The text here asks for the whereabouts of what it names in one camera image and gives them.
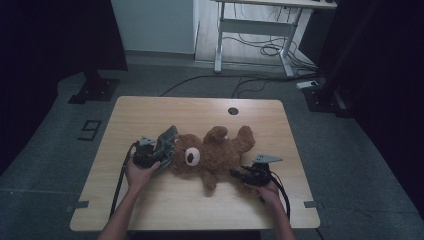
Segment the black stand base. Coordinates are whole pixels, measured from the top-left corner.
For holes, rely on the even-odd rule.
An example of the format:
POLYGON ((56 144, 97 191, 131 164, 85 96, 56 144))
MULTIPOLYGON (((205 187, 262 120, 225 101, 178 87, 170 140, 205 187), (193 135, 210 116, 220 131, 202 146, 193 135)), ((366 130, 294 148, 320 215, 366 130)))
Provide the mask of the black stand base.
POLYGON ((329 93, 319 88, 305 88, 302 93, 311 112, 333 113, 339 118, 353 117, 337 90, 329 93))
POLYGON ((85 83, 80 91, 73 95, 69 104, 85 104, 87 101, 102 101, 109 102, 117 86, 118 79, 102 78, 97 70, 86 70, 83 72, 85 83))

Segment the person's left hand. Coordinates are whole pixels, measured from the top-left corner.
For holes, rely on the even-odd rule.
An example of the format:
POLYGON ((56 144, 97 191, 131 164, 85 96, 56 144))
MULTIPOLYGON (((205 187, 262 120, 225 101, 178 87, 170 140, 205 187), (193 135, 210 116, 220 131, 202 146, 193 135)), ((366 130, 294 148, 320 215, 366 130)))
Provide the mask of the person's left hand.
POLYGON ((159 167, 160 163, 155 162, 150 168, 142 169, 130 160, 125 171, 129 191, 140 193, 159 167))

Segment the grey towel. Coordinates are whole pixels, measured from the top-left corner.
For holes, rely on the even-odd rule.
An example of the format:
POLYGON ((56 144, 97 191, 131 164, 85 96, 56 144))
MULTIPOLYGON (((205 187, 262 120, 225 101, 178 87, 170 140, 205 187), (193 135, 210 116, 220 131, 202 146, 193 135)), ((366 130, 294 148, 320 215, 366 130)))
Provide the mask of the grey towel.
POLYGON ((160 166, 156 169, 156 172, 166 169, 172 162, 172 155, 175 148, 174 141, 177 134, 177 127, 172 125, 158 137, 155 152, 153 154, 155 161, 160 162, 160 166))

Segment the white desk frame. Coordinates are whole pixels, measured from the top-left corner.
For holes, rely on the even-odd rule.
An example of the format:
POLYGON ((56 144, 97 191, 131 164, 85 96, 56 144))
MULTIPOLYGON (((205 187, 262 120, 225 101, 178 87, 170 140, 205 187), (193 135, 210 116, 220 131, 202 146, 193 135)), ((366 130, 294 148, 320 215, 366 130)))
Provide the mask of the white desk frame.
POLYGON ((214 0, 221 4, 218 18, 218 42, 215 51, 214 72, 222 71, 222 41, 224 33, 253 34, 263 36, 287 37, 283 50, 278 53, 287 77, 293 77, 289 48, 304 9, 336 9, 334 0, 214 0), (266 5, 279 7, 294 7, 298 13, 292 23, 230 19, 225 17, 227 3, 266 5))

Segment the white power strip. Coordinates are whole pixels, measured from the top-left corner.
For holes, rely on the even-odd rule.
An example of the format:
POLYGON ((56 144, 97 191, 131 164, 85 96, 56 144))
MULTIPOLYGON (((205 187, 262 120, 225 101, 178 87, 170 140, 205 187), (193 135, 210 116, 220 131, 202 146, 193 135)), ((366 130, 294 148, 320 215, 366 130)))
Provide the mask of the white power strip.
POLYGON ((311 87, 318 87, 319 83, 317 81, 305 81, 300 82, 296 84, 297 89, 305 89, 305 88, 311 88, 311 87))

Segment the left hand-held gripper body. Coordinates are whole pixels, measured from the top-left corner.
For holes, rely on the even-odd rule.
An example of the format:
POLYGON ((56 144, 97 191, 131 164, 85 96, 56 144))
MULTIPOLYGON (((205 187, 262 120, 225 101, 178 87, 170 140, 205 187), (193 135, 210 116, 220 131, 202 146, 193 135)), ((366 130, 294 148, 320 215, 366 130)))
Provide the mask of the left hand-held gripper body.
POLYGON ((136 151, 133 155, 133 163, 142 168, 151 168, 156 162, 160 161, 160 158, 155 155, 155 140, 148 137, 142 137, 136 143, 136 151))

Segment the person's right hand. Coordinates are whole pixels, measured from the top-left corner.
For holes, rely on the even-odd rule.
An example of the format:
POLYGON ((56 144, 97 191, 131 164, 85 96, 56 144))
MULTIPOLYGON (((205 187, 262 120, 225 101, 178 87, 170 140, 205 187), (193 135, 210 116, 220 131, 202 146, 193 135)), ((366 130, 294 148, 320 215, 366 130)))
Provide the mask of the person's right hand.
POLYGON ((254 189, 269 207, 280 208, 282 206, 279 189, 275 183, 269 182, 266 186, 255 186, 254 189))

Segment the dark curtain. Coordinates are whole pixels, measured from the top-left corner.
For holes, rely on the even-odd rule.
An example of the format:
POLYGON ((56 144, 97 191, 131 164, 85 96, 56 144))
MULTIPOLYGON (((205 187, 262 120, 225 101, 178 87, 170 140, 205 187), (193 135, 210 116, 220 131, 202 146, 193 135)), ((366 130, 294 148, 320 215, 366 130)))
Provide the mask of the dark curtain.
POLYGON ((424 219, 424 0, 335 0, 319 66, 424 219))
POLYGON ((58 83, 127 69, 111 0, 0 0, 0 175, 54 103, 58 83))

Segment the brown teddy bear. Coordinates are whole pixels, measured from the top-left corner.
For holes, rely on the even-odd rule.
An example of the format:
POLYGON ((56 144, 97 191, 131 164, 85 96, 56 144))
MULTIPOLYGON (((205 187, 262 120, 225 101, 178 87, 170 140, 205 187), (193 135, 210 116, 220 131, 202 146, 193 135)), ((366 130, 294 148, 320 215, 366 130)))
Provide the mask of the brown teddy bear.
POLYGON ((242 194, 252 190, 240 180, 231 180, 231 170, 241 170, 242 155, 255 145, 253 131, 243 125, 234 138, 228 137, 228 129, 214 126, 200 139, 194 134, 177 134, 170 171, 177 176, 198 175, 202 180, 204 194, 212 196, 220 177, 242 194))

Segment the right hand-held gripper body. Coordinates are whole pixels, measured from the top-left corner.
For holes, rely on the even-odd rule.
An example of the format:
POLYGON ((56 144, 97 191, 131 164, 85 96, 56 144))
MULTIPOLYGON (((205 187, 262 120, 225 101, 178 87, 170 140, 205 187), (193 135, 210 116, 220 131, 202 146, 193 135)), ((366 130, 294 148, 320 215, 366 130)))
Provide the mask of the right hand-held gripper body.
POLYGON ((256 168, 256 171, 253 174, 248 172, 245 183, 253 186, 266 186, 270 181, 273 181, 280 187, 281 184, 272 176, 272 171, 269 168, 270 163, 278 161, 281 161, 280 157, 258 154, 252 160, 253 164, 251 165, 256 168))

